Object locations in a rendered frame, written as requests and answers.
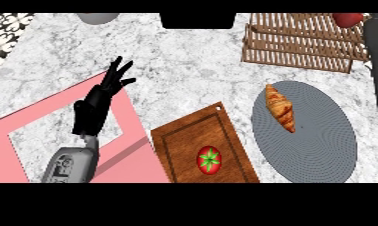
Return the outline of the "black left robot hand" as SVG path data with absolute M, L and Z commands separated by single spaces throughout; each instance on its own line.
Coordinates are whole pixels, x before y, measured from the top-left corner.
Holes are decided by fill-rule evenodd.
M 132 62 L 117 67 L 122 57 L 117 56 L 110 63 L 103 80 L 92 86 L 82 100 L 73 103 L 73 128 L 75 135 L 95 136 L 101 130 L 112 97 L 122 87 L 135 82 L 134 78 L 122 79 L 125 71 L 131 68 Z

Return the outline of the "wooden slatted tiered shelf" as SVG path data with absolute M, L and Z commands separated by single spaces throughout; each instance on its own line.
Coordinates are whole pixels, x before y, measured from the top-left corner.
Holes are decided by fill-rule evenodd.
M 242 62 L 348 73 L 369 60 L 363 21 L 339 28 L 330 13 L 252 13 L 244 24 Z

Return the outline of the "grey oval placemat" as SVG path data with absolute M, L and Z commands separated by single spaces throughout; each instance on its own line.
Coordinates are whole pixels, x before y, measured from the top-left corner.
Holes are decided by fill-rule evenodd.
M 293 105 L 295 132 L 273 118 L 265 91 L 252 106 L 252 132 L 262 156 L 293 183 L 342 183 L 357 161 L 357 142 L 348 118 L 330 97 L 311 85 L 278 81 L 273 87 Z

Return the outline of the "red bell pepper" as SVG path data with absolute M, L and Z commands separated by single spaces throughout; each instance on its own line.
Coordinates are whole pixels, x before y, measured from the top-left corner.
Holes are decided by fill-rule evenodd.
M 332 18 L 339 28 L 349 28 L 363 20 L 363 14 L 361 13 L 333 13 Z

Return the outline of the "brown wooden cutting board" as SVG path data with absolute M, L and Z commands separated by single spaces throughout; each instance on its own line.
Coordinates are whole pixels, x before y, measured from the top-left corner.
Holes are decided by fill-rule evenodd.
M 153 146 L 172 183 L 258 183 L 258 177 L 219 102 L 150 131 Z M 221 168 L 212 175 L 197 169 L 196 156 L 212 146 Z

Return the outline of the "grey round bowl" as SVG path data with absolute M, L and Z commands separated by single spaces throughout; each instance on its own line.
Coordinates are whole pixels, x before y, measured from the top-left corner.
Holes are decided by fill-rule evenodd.
M 84 23 L 98 25 L 110 22 L 117 17 L 117 13 L 78 13 L 76 16 Z

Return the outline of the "black and white patterned tile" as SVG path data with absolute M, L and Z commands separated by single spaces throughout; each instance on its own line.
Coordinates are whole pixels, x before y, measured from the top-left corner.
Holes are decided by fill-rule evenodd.
M 32 19 L 32 13 L 0 13 L 0 64 L 14 48 Z

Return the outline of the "red tomato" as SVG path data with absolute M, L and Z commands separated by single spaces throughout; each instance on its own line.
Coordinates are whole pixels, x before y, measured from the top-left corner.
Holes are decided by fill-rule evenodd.
M 215 147 L 205 146 L 200 148 L 196 156 L 196 164 L 199 171 L 212 175 L 221 168 L 221 154 Z

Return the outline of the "black appliance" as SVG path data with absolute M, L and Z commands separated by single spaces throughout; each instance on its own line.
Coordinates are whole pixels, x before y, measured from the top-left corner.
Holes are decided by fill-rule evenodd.
M 160 13 L 160 24 L 165 29 L 230 29 L 234 13 Z

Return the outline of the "golden croissant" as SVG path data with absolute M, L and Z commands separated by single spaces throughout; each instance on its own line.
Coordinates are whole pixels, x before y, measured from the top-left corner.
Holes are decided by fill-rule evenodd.
M 265 107 L 280 126 L 289 133 L 295 132 L 292 102 L 271 84 L 265 85 Z

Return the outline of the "dark grey upright panel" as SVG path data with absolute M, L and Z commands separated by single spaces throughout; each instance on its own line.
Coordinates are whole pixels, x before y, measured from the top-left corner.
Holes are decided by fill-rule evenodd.
M 373 78 L 374 95 L 378 99 L 378 13 L 370 14 L 370 18 L 363 24 L 363 40 L 370 57 L 370 75 Z

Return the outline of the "pink square frame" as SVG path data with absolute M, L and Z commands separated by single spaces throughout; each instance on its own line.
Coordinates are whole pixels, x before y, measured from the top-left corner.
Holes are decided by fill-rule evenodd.
M 72 103 L 97 84 L 100 73 L 20 110 L 0 118 L 0 182 L 27 183 L 27 177 L 10 142 L 8 133 L 26 123 Z M 162 165 L 153 154 L 149 138 L 132 108 L 126 92 L 112 98 L 110 110 L 122 135 L 100 148 L 100 159 L 92 183 L 168 181 Z

